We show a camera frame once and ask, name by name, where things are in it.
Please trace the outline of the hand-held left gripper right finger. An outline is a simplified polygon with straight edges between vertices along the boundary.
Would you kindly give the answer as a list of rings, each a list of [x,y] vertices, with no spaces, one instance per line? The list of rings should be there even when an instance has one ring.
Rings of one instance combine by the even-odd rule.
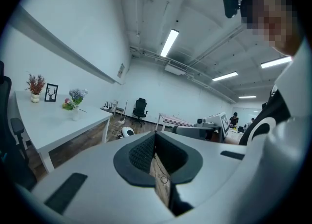
[[[246,150],[245,146],[156,132],[156,193],[173,214],[180,215],[221,188]]]

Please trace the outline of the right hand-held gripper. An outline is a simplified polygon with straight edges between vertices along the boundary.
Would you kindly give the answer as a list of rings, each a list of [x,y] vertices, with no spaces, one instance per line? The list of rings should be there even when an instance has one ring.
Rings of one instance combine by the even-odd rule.
[[[195,127],[175,126],[172,132],[193,139],[224,143],[229,129],[227,115],[221,112],[197,119]]]

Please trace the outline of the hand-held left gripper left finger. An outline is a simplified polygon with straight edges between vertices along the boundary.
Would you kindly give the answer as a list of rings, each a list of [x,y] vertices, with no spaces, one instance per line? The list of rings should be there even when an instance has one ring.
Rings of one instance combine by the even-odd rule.
[[[83,150],[36,184],[32,194],[65,221],[158,224],[174,219],[150,175],[154,132]]]

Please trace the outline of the pink flower bouquet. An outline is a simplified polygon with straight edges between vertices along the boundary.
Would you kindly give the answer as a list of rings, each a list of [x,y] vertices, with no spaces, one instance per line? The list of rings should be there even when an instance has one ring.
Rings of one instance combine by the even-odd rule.
[[[81,104],[82,101],[83,101],[83,98],[81,97],[77,99],[66,98],[64,100],[64,103],[62,104],[62,108],[66,110],[79,109],[79,105]]]

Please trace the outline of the blue flower bouquet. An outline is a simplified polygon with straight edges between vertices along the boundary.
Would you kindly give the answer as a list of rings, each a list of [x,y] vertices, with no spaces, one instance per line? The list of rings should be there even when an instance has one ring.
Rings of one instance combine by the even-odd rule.
[[[74,108],[77,108],[83,99],[88,94],[86,89],[72,89],[69,91],[69,96],[71,97],[71,104]]]

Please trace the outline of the checked cloth table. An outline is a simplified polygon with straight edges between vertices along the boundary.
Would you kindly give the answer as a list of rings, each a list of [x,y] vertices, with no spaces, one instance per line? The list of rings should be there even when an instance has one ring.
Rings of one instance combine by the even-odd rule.
[[[156,124],[155,131],[157,131],[159,124],[162,124],[162,131],[165,130],[165,126],[173,125],[173,126],[185,126],[185,127],[193,127],[194,125],[187,122],[184,119],[181,119],[177,116],[167,115],[163,113],[159,113],[158,122]]]

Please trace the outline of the black office chair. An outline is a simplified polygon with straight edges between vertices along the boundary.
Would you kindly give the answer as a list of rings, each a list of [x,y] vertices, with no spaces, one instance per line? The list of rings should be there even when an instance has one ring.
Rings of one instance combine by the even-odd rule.
[[[140,127],[142,127],[145,124],[143,118],[146,118],[148,113],[148,111],[145,110],[146,106],[147,103],[145,99],[139,98],[136,100],[136,105],[133,109],[133,115],[136,116],[136,119],[132,121],[132,125],[137,122],[140,124]]]
[[[0,163],[14,183],[30,191],[37,179],[28,166],[29,159],[22,144],[24,127],[20,119],[12,118],[12,129],[9,128],[7,109],[11,86],[12,81],[4,75],[4,63],[0,61]]]

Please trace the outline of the white round floor device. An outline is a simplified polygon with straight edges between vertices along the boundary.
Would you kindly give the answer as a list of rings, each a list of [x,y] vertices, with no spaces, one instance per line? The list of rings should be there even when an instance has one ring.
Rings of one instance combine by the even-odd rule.
[[[135,134],[131,127],[122,127],[121,133],[124,138]]]

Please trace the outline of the white ceiling air conditioner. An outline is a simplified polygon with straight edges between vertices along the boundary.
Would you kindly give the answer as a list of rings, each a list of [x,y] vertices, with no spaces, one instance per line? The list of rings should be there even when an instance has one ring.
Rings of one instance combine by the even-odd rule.
[[[180,75],[185,75],[187,73],[187,67],[175,61],[169,61],[165,65],[165,71],[175,74],[177,76],[180,76]]]

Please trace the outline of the mop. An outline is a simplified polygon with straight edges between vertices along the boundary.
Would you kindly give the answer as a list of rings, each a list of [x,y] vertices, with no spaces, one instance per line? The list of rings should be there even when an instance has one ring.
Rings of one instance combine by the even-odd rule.
[[[123,112],[121,113],[121,118],[118,121],[118,123],[121,124],[121,125],[123,125],[125,123],[125,119],[126,119],[125,113],[126,113],[126,108],[127,108],[127,102],[128,101],[126,101],[125,108],[124,108]]]

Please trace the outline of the wooden stool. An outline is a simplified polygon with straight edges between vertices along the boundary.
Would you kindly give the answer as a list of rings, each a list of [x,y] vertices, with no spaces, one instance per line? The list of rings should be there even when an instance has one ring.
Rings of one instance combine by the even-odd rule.
[[[124,112],[124,109],[120,108],[118,106],[118,101],[117,100],[114,100],[113,103],[112,103],[112,113],[113,113],[113,116],[115,116],[115,114],[122,115],[123,112]]]

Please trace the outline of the person's black printed shirt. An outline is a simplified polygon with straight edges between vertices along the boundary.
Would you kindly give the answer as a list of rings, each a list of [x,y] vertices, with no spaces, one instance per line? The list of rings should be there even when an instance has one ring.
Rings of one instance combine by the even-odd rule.
[[[267,134],[274,129],[280,122],[290,118],[290,112],[282,98],[277,86],[274,85],[266,105],[263,105],[262,111],[255,118],[253,123],[247,128],[239,145],[247,145],[256,136]]]

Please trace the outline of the black framed deer picture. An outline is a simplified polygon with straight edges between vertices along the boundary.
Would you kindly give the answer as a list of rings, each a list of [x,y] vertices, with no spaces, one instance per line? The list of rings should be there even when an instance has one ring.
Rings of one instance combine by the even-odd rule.
[[[58,86],[48,83],[46,86],[46,92],[44,96],[45,102],[56,102]]]

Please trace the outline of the orange plant in white pot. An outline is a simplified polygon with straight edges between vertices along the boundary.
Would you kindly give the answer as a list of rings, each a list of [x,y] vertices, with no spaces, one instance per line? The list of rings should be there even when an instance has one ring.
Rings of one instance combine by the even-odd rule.
[[[38,103],[40,101],[39,95],[42,89],[45,87],[45,78],[42,75],[32,75],[29,74],[29,78],[26,81],[27,87],[26,91],[29,90],[31,93],[31,102]]]

